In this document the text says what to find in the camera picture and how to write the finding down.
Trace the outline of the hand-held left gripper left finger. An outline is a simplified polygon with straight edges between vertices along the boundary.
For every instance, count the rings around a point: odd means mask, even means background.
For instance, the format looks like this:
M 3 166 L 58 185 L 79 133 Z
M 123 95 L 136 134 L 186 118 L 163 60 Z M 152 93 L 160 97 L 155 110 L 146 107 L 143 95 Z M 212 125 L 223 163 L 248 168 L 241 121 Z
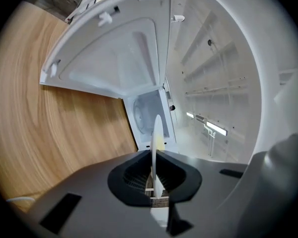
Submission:
M 61 238 L 165 238 L 145 194 L 150 167 L 148 150 L 84 167 L 41 196 L 28 215 Z

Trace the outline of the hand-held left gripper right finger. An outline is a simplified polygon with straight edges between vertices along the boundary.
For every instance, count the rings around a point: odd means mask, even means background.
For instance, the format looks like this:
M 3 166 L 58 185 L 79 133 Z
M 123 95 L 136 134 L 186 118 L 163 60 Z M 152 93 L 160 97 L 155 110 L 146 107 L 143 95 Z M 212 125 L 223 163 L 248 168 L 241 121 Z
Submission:
M 246 168 L 246 164 L 209 161 L 158 151 L 157 176 L 169 194 L 166 232 L 171 237 L 178 237 L 197 230 L 197 221 L 224 202 Z

